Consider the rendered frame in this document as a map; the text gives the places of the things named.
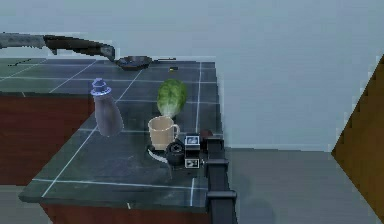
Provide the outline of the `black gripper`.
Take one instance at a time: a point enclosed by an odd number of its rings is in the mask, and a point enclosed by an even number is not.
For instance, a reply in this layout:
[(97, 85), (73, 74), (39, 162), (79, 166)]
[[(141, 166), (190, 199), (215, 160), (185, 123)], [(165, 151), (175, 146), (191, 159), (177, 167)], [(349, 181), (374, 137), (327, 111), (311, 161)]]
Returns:
[(166, 158), (156, 155), (149, 148), (147, 152), (153, 159), (165, 164), (169, 163), (172, 166), (181, 166), (184, 164), (185, 146), (179, 139), (176, 139), (167, 146)]

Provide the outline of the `beige cup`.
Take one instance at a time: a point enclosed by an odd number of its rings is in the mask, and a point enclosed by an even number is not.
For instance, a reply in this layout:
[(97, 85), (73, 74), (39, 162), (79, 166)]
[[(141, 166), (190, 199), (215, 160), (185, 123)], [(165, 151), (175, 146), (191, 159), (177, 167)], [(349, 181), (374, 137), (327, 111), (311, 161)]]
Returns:
[(148, 122), (148, 129), (151, 144), (157, 151), (164, 151), (180, 134), (180, 127), (174, 123), (172, 118), (167, 116), (152, 118)]

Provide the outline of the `red-brown counter with dark top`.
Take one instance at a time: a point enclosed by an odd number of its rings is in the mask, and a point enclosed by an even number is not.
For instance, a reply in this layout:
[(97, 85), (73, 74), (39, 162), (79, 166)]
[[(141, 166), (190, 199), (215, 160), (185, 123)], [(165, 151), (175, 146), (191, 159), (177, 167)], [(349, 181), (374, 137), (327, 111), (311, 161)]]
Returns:
[[(170, 67), (178, 70), (169, 71)], [(103, 137), (95, 119), (87, 118), (21, 199), (43, 202), (56, 214), (75, 206), (82, 213), (69, 217), (69, 224), (209, 224), (203, 170), (170, 169), (153, 159), (146, 147), (148, 122), (159, 114), (157, 89), (169, 78), (187, 86), (186, 104), (174, 118), (180, 134), (201, 129), (222, 133), (214, 63), (160, 61), (140, 71), (124, 71), (108, 61), (27, 62), (0, 75), (0, 91), (87, 95), (96, 78), (111, 86), (123, 130)]]

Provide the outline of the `green lettuce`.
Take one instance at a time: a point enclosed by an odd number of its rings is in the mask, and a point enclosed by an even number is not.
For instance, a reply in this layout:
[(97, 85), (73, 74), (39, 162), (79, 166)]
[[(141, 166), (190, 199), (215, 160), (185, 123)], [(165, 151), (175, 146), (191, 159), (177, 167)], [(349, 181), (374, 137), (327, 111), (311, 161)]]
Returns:
[(175, 117), (187, 99), (186, 85), (177, 79), (167, 79), (158, 88), (157, 107), (162, 116)]

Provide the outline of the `grey bottle with blue cap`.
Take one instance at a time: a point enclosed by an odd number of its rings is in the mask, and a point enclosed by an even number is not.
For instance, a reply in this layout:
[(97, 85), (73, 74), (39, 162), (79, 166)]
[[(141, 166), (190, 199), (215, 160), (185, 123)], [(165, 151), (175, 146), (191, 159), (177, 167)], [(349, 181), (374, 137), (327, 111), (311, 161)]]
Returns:
[(112, 88), (103, 78), (92, 82), (91, 95), (95, 104), (95, 119), (102, 136), (118, 135), (123, 129), (123, 119), (112, 96)]

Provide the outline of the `black frying pan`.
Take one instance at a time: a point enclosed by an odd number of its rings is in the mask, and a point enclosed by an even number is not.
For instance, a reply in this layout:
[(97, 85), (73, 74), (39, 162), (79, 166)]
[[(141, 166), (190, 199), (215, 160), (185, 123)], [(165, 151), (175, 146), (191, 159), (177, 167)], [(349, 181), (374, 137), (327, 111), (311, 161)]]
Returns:
[(127, 56), (115, 60), (114, 63), (124, 71), (136, 71), (148, 68), (153, 63), (160, 61), (175, 61), (175, 58), (153, 59), (149, 56)]

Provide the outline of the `black and grey long utensil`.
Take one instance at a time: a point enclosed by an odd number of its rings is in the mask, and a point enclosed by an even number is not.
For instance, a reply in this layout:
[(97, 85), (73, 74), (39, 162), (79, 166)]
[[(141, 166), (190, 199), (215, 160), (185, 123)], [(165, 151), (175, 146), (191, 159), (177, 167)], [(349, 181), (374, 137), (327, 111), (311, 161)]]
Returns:
[(103, 56), (115, 61), (115, 48), (96, 41), (57, 35), (35, 35), (0, 32), (0, 49), (9, 47), (47, 47), (56, 55), (58, 49), (71, 50), (89, 56)]

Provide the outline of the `brown wooden door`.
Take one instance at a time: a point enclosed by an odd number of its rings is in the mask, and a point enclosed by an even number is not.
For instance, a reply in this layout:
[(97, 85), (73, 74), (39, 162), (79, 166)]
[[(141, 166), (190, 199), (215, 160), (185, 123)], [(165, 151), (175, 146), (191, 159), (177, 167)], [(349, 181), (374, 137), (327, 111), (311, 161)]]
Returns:
[(331, 155), (384, 224), (384, 54), (368, 78)]

